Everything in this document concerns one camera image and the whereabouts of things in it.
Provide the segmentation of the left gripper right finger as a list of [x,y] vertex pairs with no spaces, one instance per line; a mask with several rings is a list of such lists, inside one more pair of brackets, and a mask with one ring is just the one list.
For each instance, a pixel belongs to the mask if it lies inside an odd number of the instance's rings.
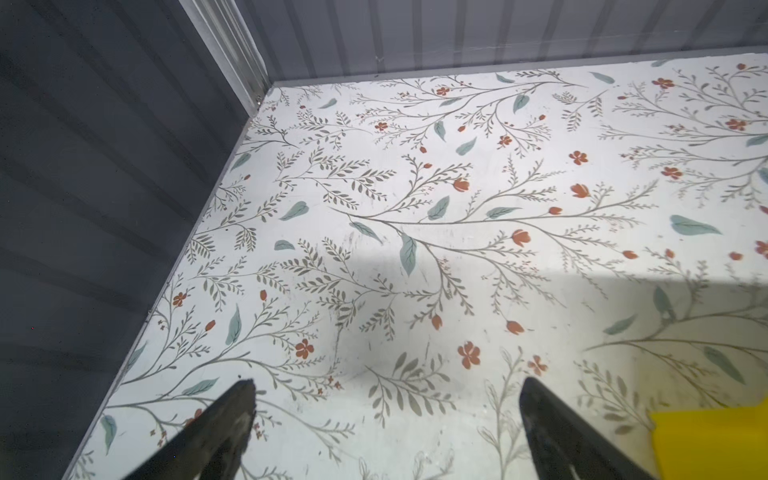
[[538,477],[553,479],[649,479],[539,380],[522,384],[519,409]]

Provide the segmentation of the yellow plastic bin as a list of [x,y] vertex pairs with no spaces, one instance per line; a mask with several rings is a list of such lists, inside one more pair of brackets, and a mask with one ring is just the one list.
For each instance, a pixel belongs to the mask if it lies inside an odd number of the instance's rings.
[[652,445],[663,479],[765,479],[767,402],[654,412]]

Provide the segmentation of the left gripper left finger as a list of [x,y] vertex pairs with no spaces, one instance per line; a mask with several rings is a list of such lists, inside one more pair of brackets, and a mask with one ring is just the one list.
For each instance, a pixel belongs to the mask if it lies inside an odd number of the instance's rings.
[[256,414],[253,380],[239,380],[129,479],[233,479]]

